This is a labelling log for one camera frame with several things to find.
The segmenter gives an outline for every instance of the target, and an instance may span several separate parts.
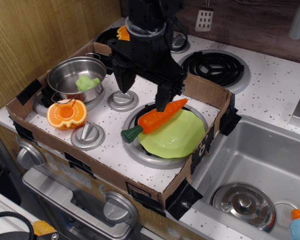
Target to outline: cardboard tray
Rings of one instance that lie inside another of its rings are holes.
[[[86,53],[91,52],[109,56],[111,54],[111,48],[107,45],[94,42],[79,49],[71,56],[71,58],[84,56]],[[124,192],[127,192],[145,207],[162,215],[164,215],[164,210],[168,210],[172,216],[179,219],[188,210],[184,207],[186,204],[191,206],[202,197],[190,186],[190,176],[202,158],[204,159],[204,155],[209,151],[212,140],[216,133],[220,130],[221,122],[228,122],[228,117],[225,116],[233,115],[228,114],[229,112],[233,112],[234,109],[232,106],[232,104],[234,104],[234,95],[232,95],[230,91],[207,79],[188,74],[184,81],[186,87],[183,94],[208,105],[212,105],[220,109],[220,111],[212,125],[209,126],[209,129],[201,142],[197,145],[193,154],[180,170],[179,174],[175,176],[163,193],[159,193],[143,184],[140,184],[139,182],[129,179],[123,174],[116,172],[110,167],[87,155],[84,151],[79,150],[71,144],[62,141],[48,132],[45,132],[35,125],[25,121],[25,117],[33,110],[33,97],[48,85],[47,77],[48,73],[38,79],[35,79],[16,98],[6,105],[6,109],[21,137],[35,144],[40,142],[41,144],[61,153],[66,152],[65,157],[67,159],[73,158],[74,160],[83,162],[83,167],[89,166],[90,171],[95,177],[112,184]]]

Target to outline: toy plate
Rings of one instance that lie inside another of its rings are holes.
[[[152,133],[140,133],[138,140],[151,154],[164,159],[183,158],[193,152],[206,134],[204,123],[191,111],[181,109]]]

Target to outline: black cable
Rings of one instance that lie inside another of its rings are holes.
[[[34,232],[34,228],[32,227],[31,223],[29,222],[28,219],[26,219],[24,216],[22,216],[21,214],[17,213],[17,212],[12,212],[12,211],[2,211],[0,212],[0,218],[2,217],[13,217],[13,218],[17,218],[20,219],[21,221],[23,221],[27,227],[29,228],[29,240],[34,240],[35,239],[35,232]]]

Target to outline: sink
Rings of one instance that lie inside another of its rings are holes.
[[[273,203],[269,232],[211,205],[217,190],[233,182],[254,186]],[[229,136],[216,135],[191,185],[203,195],[192,206],[202,214],[252,239],[289,240],[291,210],[300,209],[300,135],[243,115]]]

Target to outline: toy carrot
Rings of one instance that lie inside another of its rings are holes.
[[[179,110],[186,105],[187,101],[187,98],[183,98],[178,101],[168,103],[163,112],[159,112],[155,108],[145,113],[138,119],[137,126],[121,131],[123,141],[130,144],[140,133],[143,132],[144,134],[150,134],[154,132],[169,121],[177,112],[179,112]]]

